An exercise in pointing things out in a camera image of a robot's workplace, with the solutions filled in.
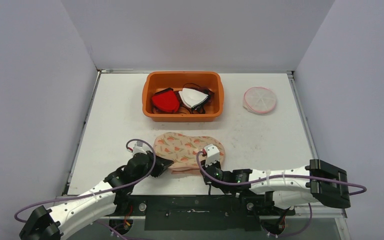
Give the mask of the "floral padded bra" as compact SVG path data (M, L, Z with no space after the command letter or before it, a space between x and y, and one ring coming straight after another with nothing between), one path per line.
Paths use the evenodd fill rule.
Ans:
M220 151L220 162L223 163L226 151L220 141L211 136L187 136L177 132L166 132L156 137L153 149L156 155L172 160L168 168L172 174L199 175L196 161L197 152L207 145L215 145Z

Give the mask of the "orange plastic tub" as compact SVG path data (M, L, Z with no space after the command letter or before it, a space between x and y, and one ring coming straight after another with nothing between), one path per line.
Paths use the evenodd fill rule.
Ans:
M210 103L204 105L205 113L158 113L153 104L152 96L165 89L180 91L183 87L196 85L208 88L213 95ZM143 114L155 122L212 122L219 117L224 109L224 87L221 77L213 71L155 71L148 75L142 91Z

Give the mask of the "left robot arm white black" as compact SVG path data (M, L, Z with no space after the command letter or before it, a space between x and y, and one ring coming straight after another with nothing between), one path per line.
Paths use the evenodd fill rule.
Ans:
M173 160L154 155L151 151L138 152L127 164L111 172L89 191L62 204L37 207L19 233L22 240L66 240L94 221L115 213L124 215L129 210L128 195L143 178L159 177Z

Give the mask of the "white mesh laundry bag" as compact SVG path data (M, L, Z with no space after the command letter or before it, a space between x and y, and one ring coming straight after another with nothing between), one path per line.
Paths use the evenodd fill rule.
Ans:
M256 115L272 112L277 106L275 93L266 87L251 87L243 95L242 107Z

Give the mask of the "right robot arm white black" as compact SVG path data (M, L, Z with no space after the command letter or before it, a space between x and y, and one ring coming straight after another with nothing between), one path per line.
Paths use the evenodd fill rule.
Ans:
M223 171L219 161L199 162L204 182L225 194L265 195L262 207L270 215L292 206L321 203L326 207L351 206L347 172L320 159L285 170L236 169Z

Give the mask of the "white bra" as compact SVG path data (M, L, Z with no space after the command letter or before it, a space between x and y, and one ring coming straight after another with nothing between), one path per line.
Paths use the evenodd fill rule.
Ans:
M178 92L178 95L183 105L191 110L198 109L210 99L209 94L192 88L183 88Z

